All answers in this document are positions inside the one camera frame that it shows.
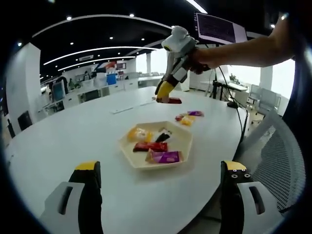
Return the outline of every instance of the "ceiling light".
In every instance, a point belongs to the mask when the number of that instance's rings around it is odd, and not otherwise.
[[[195,7],[199,12],[207,14],[207,11],[205,11],[204,8],[202,8],[197,2],[195,2],[194,0],[186,0],[188,1],[190,4],[193,5],[193,7]]]
[[[92,60],[92,61],[87,61],[87,62],[81,62],[81,63],[77,63],[77,64],[74,64],[74,65],[71,65],[71,66],[68,66],[68,67],[63,67],[61,69],[58,69],[58,71],[61,71],[63,69],[67,69],[67,68],[70,68],[70,67],[75,67],[75,66],[78,66],[78,65],[82,65],[82,64],[85,64],[85,63],[89,63],[89,62],[97,62],[97,61],[103,61],[103,60],[109,60],[109,59],[134,59],[135,56],[124,56],[124,57],[113,57],[113,58],[100,58],[100,59],[96,59],[96,60]]]
[[[90,49],[90,50],[82,50],[82,51],[78,51],[78,52],[75,52],[75,53],[72,53],[72,54],[68,54],[68,55],[64,55],[64,56],[61,56],[61,57],[58,57],[58,58],[55,58],[51,61],[48,61],[46,63],[44,63],[43,65],[47,65],[51,62],[54,62],[56,60],[59,60],[59,59],[63,59],[65,57],[68,57],[68,56],[71,56],[71,55],[77,55],[77,54],[81,54],[81,53],[85,53],[85,52],[90,52],[90,51],[96,51],[96,50],[109,50],[109,49],[146,49],[146,50],[158,50],[156,48],[151,48],[151,47],[139,47],[139,46],[112,46],[112,47],[102,47],[102,48],[96,48],[96,49]]]

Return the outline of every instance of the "window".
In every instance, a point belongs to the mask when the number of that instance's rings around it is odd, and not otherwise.
[[[154,50],[151,53],[151,72],[166,73],[167,51],[165,49]]]
[[[229,75],[233,74],[240,82],[260,84],[260,67],[228,65],[228,68]]]
[[[147,73],[146,54],[136,57],[136,72]]]
[[[290,99],[293,91],[295,62],[292,59],[273,66],[271,90]]]

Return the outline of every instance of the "floor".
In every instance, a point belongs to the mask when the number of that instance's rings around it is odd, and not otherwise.
[[[200,90],[190,90],[190,93],[204,96],[205,92]],[[250,113],[250,121],[248,127],[248,134],[250,134],[259,123],[252,121],[261,120],[262,115],[256,115],[256,111],[248,107]],[[203,209],[203,211],[190,223],[188,227],[179,232],[179,234],[218,234],[220,231],[221,223],[218,219],[221,219],[220,211],[220,194],[219,191],[215,193],[209,204]]]

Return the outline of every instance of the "blue container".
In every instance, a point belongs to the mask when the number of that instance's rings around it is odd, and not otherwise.
[[[107,84],[111,85],[111,84],[116,84],[116,74],[109,74],[107,75]]]

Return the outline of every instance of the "ceiling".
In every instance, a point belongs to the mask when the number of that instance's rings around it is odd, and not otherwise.
[[[278,15],[276,10],[264,4],[264,0],[196,0],[196,2],[208,14],[230,20],[244,26],[247,31],[260,34],[270,33],[270,23],[275,22]],[[20,19],[18,39],[23,44],[32,42],[41,50],[40,73],[42,77],[46,77],[59,75],[58,69],[78,63],[76,59],[83,56],[94,55],[93,59],[119,57],[134,49],[88,52],[43,65],[57,57],[101,47],[145,46],[165,39],[171,32],[169,28],[134,18],[96,17],[73,20],[76,17],[97,14],[128,16],[133,13],[136,17],[168,26],[181,25],[195,36],[193,16],[198,10],[186,0],[29,0],[21,1],[15,12]],[[32,38],[32,35],[40,30],[66,20],[67,16],[73,19]]]

